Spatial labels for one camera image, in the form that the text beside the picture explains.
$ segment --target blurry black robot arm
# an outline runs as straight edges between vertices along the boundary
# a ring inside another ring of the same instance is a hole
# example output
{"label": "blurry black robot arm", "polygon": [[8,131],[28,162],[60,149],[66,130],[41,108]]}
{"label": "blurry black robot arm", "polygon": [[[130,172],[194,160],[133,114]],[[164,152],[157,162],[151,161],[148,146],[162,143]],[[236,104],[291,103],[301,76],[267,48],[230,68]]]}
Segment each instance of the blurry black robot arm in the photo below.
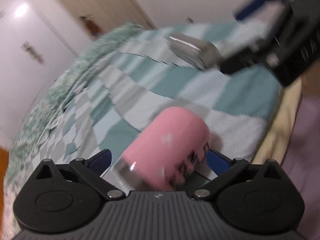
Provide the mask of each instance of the blurry black robot arm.
{"label": "blurry black robot arm", "polygon": [[[247,18],[268,1],[273,0],[252,0],[236,19]],[[262,63],[288,86],[320,56],[320,0],[280,1],[284,9],[268,36],[226,58],[220,64],[222,73]]]}

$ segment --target pink tumbler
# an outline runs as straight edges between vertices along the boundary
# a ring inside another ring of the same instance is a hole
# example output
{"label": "pink tumbler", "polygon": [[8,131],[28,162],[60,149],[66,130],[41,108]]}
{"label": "pink tumbler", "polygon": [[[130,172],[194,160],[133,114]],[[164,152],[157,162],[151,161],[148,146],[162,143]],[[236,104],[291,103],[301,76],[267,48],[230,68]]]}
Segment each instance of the pink tumbler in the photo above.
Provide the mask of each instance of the pink tumbler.
{"label": "pink tumbler", "polygon": [[169,107],[122,153],[115,169],[136,190],[173,190],[204,158],[210,138],[200,117]]}

